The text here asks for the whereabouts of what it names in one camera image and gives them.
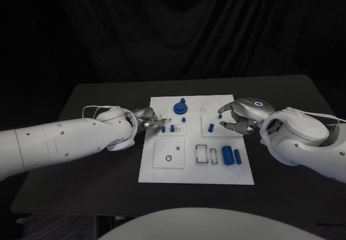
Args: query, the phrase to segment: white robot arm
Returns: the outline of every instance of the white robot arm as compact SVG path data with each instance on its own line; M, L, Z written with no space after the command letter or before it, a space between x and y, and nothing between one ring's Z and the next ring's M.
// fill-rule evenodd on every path
M130 111L118 106L95 119L82 118L47 123L0 132L0 180L6 177L76 160L98 153L104 148L118 151L134 145L137 132L158 128L154 110Z
M327 178L346 183L346 124L323 125L308 115L342 119L290 107L275 111L264 100L252 97L228 103L218 113L228 110L236 123L222 121L219 124L243 135L258 127L261 143L281 163L304 165Z

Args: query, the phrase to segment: white board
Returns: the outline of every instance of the white board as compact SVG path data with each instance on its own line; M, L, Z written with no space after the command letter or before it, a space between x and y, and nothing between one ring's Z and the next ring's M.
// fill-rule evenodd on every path
M173 106L180 102L181 98L186 101L187 112L179 115L173 111ZM163 136L160 129L145 130L138 173L140 183L255 184L242 135L205 137L202 133L202 114L215 114L215 117L218 117L218 109L232 101L232 95L151 97L150 107L154 109L157 117L170 119L170 122L166 124L166 131L170 131L170 125L186 124L186 136ZM223 112L222 119L215 121L216 124L220 121L235 122L229 111ZM157 139L183 139L183 168L153 167ZM216 149L216 164L212 164L212 161L197 164L196 145L206 145L209 159L210 149ZM239 150L241 165L225 165L222 156L223 146L231 146L232 150Z

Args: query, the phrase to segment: robotic hand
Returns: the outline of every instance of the robotic hand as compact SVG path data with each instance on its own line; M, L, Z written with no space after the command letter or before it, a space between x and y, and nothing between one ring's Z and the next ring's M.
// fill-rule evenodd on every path
M96 118L83 118L86 107L108 108ZM6 177L76 160L104 148L118 151L134 145L135 134L156 129L153 108L130 111L118 106L86 106L82 118L0 132L0 180Z
M337 122L342 119L290 107L275 111L264 100L252 97L228 103L218 113L225 111L231 111L236 123L222 121L219 124L243 135L252 134L258 127L261 143L281 163L304 165L327 178L346 183L346 124L323 125L308 115Z

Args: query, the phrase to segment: table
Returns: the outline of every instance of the table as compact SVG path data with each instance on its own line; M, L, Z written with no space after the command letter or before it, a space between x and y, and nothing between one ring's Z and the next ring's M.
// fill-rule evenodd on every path
M137 109L150 105L150 97L228 94L233 94L235 99L264 99L277 110L292 107L333 114L310 78L287 75L81 84L73 89L59 121L81 118L88 105ZM92 109L85 112L88 117L92 112ZM344 183L301 165L281 164L259 139L258 130L243 136L255 185L138 183L141 132L128 149L104 150L79 160L32 170L11 211L135 217L171 208L203 207L241 211L280 221L346 223Z

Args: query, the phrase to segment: cable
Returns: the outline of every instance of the cable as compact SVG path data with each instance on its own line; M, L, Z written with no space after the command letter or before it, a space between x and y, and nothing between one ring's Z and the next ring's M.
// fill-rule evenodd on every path
M340 121L342 121L342 122L346 122L346 120L343 120L343 119L340 119L340 118L337 118L336 116L329 115L329 114L321 114L321 113L313 113L313 112L301 111L301 110L294 109L294 108L291 108L291 107L287 107L287 109L288 109L288 110L291 109L291 110L294 110L294 111L297 111L297 112L301 112L301 113L308 114L308 115L313 115L313 116L318 116L318 117L324 117L324 118L329 118L329 119L334 119L334 120L337 120L337 123L340 123Z
M111 109L111 108L115 108L115 106L96 106L96 105L91 105L91 106L85 106L83 108L82 108L82 111L81 111L81 118L83 119L85 118L85 108L91 108L91 107L95 107L95 108L104 108L104 109Z

